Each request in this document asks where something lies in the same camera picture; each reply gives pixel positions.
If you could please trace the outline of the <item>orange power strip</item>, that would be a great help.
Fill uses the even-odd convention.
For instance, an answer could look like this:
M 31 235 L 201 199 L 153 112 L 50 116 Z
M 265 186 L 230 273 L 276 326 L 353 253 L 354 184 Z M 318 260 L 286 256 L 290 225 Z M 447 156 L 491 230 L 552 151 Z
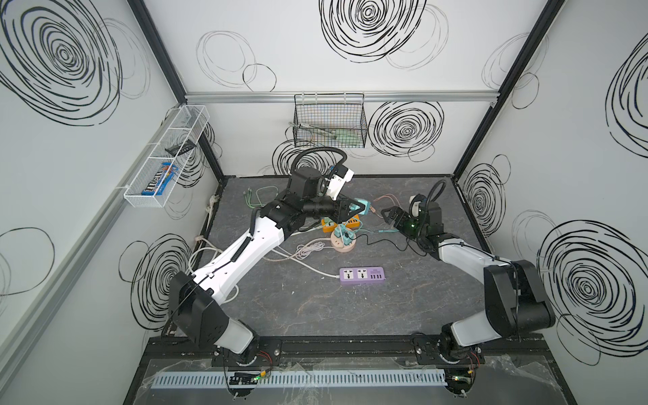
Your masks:
M 324 218 L 321 220 L 322 231 L 324 233 L 331 233 L 338 227 L 338 223 L 330 220 L 329 218 Z M 361 221 L 359 215 L 355 215 L 351 219 L 344 222 L 344 225 L 350 230 L 357 230 L 361 227 Z

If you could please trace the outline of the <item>teal charger plug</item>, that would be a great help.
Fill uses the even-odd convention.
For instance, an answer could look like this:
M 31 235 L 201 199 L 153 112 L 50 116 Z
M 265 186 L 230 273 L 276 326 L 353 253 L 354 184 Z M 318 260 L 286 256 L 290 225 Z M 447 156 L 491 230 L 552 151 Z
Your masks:
M 334 236 L 340 239 L 344 239 L 346 236 L 346 226 L 344 224 L 338 224 L 333 232 Z
M 358 215 L 366 215 L 371 211 L 371 203 L 362 198 L 356 198 L 354 200 L 354 211 Z

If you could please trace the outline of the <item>pink round power strip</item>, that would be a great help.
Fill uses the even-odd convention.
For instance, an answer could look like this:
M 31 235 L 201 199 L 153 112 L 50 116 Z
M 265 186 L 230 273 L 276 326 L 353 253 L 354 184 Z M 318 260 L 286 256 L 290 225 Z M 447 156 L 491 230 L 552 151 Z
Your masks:
M 356 245 L 355 233 L 352 231 L 346 231 L 346 236 L 344 237 L 344 239 L 340 239 L 334 236 L 332 232 L 331 245 L 334 250 L 340 253 L 350 252 L 355 248 Z

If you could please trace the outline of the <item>purple power strip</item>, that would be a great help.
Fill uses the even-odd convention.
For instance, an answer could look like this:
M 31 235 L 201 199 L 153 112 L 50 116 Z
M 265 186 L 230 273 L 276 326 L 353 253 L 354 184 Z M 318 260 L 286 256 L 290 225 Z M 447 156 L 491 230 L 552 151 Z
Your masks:
M 386 280 L 383 267 L 340 268 L 342 285 L 376 285 Z

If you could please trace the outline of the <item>green charger plug with cable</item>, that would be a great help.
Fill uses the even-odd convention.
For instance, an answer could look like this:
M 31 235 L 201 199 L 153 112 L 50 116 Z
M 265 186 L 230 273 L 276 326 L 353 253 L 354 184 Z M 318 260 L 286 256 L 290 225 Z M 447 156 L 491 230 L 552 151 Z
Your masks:
M 261 208 L 278 196 L 278 187 L 264 186 L 257 189 L 248 188 L 244 192 L 244 200 L 249 209 Z

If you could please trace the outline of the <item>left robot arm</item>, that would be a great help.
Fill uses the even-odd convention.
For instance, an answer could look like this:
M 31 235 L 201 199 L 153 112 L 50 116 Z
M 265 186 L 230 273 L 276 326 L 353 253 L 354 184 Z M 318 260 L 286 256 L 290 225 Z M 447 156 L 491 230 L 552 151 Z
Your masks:
M 328 174 L 311 167 L 293 169 L 285 189 L 271 202 L 253 209 L 242 236 L 202 268 L 173 277 L 170 321 L 199 349 L 226 349 L 241 364 L 253 362 L 258 334 L 229 317 L 221 305 L 246 274 L 307 219 L 328 218 L 340 224 L 364 210 L 362 202 L 342 194 L 353 177 L 354 172 L 343 165 Z

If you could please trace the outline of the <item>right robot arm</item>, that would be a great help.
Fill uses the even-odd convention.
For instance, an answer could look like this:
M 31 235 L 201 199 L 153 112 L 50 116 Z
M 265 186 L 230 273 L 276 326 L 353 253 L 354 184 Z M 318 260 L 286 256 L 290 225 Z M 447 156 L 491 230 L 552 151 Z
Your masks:
M 518 337 L 555 325 L 556 315 L 536 267 L 511 261 L 446 232 L 439 204 L 424 199 L 408 211 L 381 211 L 384 221 L 440 262 L 452 265 L 484 286 L 484 310 L 441 329 L 439 353 L 457 363 L 480 344 Z

